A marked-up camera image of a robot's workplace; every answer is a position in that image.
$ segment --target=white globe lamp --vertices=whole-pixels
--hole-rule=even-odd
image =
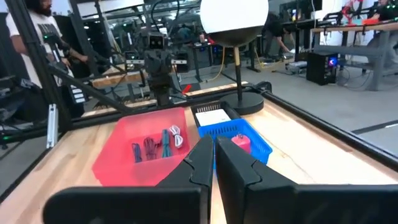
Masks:
[[[240,115],[262,110],[261,95],[242,91],[239,46],[248,44],[261,33],[268,15],[268,0],[202,0],[200,20],[205,32],[217,44],[233,47],[238,92],[224,96]]]

